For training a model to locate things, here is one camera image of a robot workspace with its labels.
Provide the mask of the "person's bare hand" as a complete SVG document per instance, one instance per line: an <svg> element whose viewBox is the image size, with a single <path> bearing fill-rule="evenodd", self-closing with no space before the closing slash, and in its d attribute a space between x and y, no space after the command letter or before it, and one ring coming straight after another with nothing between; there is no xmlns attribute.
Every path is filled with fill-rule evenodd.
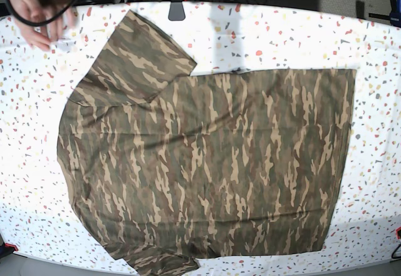
<svg viewBox="0 0 401 276"><path fill-rule="evenodd" d="M70 0L10 0L14 10L24 19L31 22L40 22L52 18L62 10ZM40 27L36 31L20 21L15 21L24 40L32 47L42 51L49 51L51 43L60 39L63 35L64 22L69 28L74 28L76 16L73 8L68 8L61 17Z"/></svg>

